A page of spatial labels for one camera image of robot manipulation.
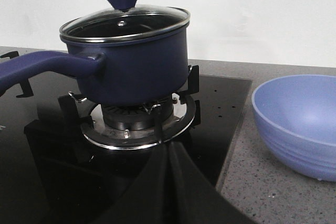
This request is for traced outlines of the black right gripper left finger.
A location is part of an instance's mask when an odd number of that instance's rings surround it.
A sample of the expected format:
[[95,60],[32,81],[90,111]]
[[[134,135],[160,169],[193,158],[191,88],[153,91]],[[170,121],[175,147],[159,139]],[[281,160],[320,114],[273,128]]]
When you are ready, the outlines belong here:
[[167,162],[167,147],[156,147],[132,185],[93,223],[165,223]]

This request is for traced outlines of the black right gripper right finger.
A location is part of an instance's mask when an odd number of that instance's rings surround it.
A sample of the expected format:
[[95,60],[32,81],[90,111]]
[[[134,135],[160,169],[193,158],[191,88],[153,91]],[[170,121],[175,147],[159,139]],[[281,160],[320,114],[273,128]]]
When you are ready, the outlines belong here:
[[169,145],[169,160],[180,223],[253,223],[215,190],[182,143]]

